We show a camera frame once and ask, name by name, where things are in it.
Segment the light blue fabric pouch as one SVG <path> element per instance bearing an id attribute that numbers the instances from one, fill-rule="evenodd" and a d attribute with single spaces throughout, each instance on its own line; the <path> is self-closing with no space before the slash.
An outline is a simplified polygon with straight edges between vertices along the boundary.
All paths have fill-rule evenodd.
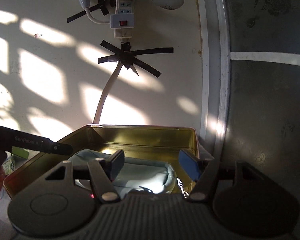
<path id="1" fill-rule="evenodd" d="M 82 150 L 69 158 L 74 166 L 83 165 L 95 158 L 109 159 L 112 154 L 93 150 Z M 164 161 L 125 157 L 125 164 L 113 185 L 123 198 L 130 191 L 147 191 L 154 194 L 171 193 L 176 185 L 177 176 L 171 164 Z M 89 180 L 76 179 L 75 183 L 92 192 Z"/>

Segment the white power strip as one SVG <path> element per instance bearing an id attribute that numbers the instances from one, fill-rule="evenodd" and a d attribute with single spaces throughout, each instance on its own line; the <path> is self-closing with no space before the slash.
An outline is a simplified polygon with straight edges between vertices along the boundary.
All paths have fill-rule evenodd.
<path id="1" fill-rule="evenodd" d="M 110 16 L 110 28 L 118 39 L 132 38 L 135 0 L 116 0 L 115 13 Z"/>

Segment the green toothpaste box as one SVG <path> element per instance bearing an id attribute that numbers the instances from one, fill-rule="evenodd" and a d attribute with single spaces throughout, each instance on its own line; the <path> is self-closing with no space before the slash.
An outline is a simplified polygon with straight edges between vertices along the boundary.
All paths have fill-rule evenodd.
<path id="1" fill-rule="evenodd" d="M 19 158 L 28 159 L 29 151 L 19 147 L 12 147 L 12 154 L 18 156 Z"/>

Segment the white window frame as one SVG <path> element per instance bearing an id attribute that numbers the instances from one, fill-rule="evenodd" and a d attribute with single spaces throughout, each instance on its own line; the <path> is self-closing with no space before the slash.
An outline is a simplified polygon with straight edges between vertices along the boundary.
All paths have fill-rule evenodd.
<path id="1" fill-rule="evenodd" d="M 197 0 L 202 39 L 201 147 L 222 151 L 229 111 L 231 61 L 254 61 L 300 67 L 300 54 L 277 51 L 231 51 L 225 0 Z"/>

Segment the black tape strips upper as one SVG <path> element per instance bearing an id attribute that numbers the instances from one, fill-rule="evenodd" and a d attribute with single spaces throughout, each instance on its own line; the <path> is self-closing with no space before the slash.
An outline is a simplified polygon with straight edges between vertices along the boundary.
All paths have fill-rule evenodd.
<path id="1" fill-rule="evenodd" d="M 115 7 L 115 0 L 97 0 L 97 4 L 93 5 L 89 8 L 90 12 L 94 12 L 97 10 L 100 10 L 103 14 L 103 16 L 107 16 L 110 14 L 109 7 L 113 8 Z M 86 15 L 85 10 L 82 10 L 81 12 L 78 12 L 77 14 L 74 14 L 66 19 L 67 23 L 70 23 L 76 19 L 79 19 L 80 17 L 83 17 Z"/>

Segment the black tape cross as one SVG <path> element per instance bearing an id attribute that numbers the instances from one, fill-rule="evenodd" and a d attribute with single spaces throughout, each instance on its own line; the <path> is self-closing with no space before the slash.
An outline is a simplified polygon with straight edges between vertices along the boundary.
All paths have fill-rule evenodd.
<path id="1" fill-rule="evenodd" d="M 122 43 L 121 48 L 117 48 L 111 43 L 103 40 L 101 42 L 101 46 L 106 48 L 106 50 L 112 52 L 112 55 L 99 57 L 97 59 L 98 64 L 106 63 L 106 62 L 117 62 L 122 63 L 127 69 L 132 68 L 134 65 L 142 68 L 143 70 L 149 72 L 155 77 L 159 77 L 161 72 L 150 66 L 149 64 L 141 61 L 137 58 L 140 55 L 152 55 L 152 54 L 173 54 L 173 47 L 163 47 L 163 48 L 151 48 L 151 49 L 141 49 L 134 51 L 127 51 L 126 49 L 130 49 L 130 43 Z"/>

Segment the pink macaron biscuit tin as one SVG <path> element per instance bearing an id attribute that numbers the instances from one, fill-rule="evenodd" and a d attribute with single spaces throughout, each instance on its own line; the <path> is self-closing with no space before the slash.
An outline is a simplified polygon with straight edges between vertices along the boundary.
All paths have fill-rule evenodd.
<path id="1" fill-rule="evenodd" d="M 124 150 L 126 157 L 168 162 L 187 192 L 195 185 L 178 161 L 180 150 L 187 150 L 195 157 L 199 155 L 197 133 L 190 127 L 88 124 L 60 142 L 71 145 L 74 153 L 85 149 L 105 154 Z M 4 188 L 10 197 L 14 197 L 66 159 L 62 155 L 38 153 L 5 178 Z"/>

